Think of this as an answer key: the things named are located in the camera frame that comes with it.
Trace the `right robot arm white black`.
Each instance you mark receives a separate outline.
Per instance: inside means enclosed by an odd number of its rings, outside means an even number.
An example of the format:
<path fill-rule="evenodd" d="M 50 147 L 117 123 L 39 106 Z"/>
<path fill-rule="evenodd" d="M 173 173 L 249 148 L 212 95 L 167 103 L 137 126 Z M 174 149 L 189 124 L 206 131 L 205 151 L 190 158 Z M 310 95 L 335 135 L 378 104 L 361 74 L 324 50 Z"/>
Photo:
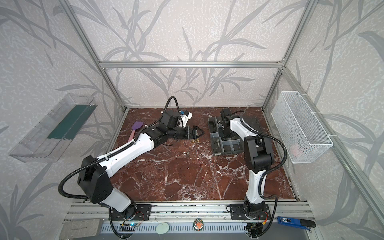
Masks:
<path fill-rule="evenodd" d="M 249 169 L 249 185 L 242 204 L 230 204 L 232 220 L 268 220 L 270 209 L 264 196 L 267 171 L 274 163 L 273 143 L 257 121 L 247 123 L 237 115 L 222 116 L 219 135 L 235 135 L 244 142 L 244 161 Z"/>

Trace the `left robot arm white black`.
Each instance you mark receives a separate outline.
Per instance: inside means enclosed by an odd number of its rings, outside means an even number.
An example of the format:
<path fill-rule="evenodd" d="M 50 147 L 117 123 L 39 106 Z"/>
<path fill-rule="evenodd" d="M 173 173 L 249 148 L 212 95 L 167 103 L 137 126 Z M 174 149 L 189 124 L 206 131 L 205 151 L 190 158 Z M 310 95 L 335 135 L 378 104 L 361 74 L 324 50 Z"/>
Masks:
<path fill-rule="evenodd" d="M 203 135 L 204 131 L 197 126 L 144 128 L 135 139 L 122 147 L 97 158 L 86 157 L 82 162 L 83 169 L 79 173 L 78 184 L 91 203 L 131 216 L 137 211 L 136 203 L 115 188 L 110 178 L 137 157 L 157 148 L 169 139 L 195 140 Z"/>

